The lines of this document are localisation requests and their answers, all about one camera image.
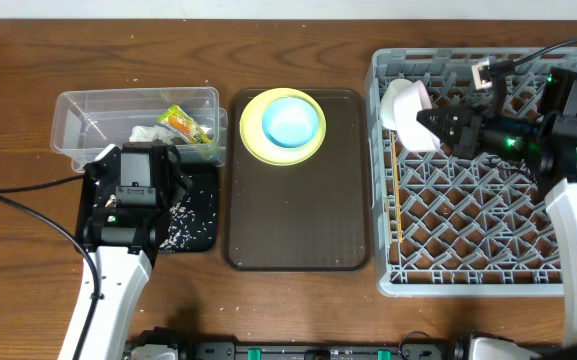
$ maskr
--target gray dish rack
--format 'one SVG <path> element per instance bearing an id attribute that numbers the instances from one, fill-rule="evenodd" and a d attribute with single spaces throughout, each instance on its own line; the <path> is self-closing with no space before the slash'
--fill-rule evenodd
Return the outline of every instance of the gray dish rack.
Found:
<path id="1" fill-rule="evenodd" d="M 371 219 L 377 288 L 385 296 L 561 296 L 554 229 L 536 185 L 487 154 L 470 160 L 406 151 L 379 119 L 390 81 L 421 80 L 437 106 L 486 104 L 471 65 L 485 57 L 518 59 L 539 48 L 383 49 L 364 82 Z M 507 78 L 504 111 L 540 121 L 538 101 L 552 66 L 577 69 L 577 48 L 562 48 Z M 397 168 L 391 155 L 397 153 Z M 399 175 L 395 194 L 394 171 Z M 403 242 L 397 241 L 395 196 Z"/>

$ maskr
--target light blue bowl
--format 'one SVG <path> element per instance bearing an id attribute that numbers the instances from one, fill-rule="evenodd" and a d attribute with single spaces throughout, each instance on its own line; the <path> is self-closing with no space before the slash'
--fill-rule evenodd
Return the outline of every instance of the light blue bowl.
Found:
<path id="1" fill-rule="evenodd" d="M 287 97 L 268 105 L 261 118 L 261 127 L 270 142 L 294 149 L 315 137 L 319 118 L 308 102 Z"/>

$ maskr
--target snack package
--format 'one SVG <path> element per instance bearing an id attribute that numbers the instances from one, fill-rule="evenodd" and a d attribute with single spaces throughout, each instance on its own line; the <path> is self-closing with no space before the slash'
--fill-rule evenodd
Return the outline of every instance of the snack package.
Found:
<path id="1" fill-rule="evenodd" d="M 173 105 L 166 110 L 157 120 L 179 135 L 188 144 L 209 144 L 210 138 L 199 125 L 179 105 Z"/>

